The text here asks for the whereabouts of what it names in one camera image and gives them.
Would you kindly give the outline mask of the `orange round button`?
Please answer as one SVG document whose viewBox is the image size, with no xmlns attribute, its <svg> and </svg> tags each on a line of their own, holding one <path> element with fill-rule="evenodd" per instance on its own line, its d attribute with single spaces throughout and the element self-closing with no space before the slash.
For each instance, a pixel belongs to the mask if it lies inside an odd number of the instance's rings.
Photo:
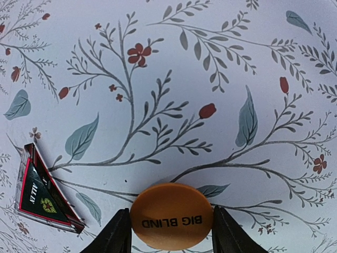
<svg viewBox="0 0 337 253">
<path fill-rule="evenodd" d="M 146 189 L 132 204 L 130 216 L 139 239 L 160 250 L 194 247 L 213 226 L 213 208 L 206 197 L 180 183 L 163 183 Z"/>
</svg>

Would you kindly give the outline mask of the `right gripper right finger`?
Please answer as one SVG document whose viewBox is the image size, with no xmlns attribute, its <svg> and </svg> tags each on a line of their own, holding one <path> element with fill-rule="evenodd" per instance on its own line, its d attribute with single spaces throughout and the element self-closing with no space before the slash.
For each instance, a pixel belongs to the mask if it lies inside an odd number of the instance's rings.
<svg viewBox="0 0 337 253">
<path fill-rule="evenodd" d="M 215 253 L 266 253 L 220 206 L 213 211 L 212 245 Z"/>
</svg>

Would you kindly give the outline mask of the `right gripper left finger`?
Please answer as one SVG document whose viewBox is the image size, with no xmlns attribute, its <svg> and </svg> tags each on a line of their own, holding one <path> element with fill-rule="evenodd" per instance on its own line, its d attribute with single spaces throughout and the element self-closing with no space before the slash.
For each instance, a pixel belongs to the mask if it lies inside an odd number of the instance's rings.
<svg viewBox="0 0 337 253">
<path fill-rule="evenodd" d="M 130 253 L 132 225 L 129 208 L 120 209 L 81 253 Z"/>
</svg>

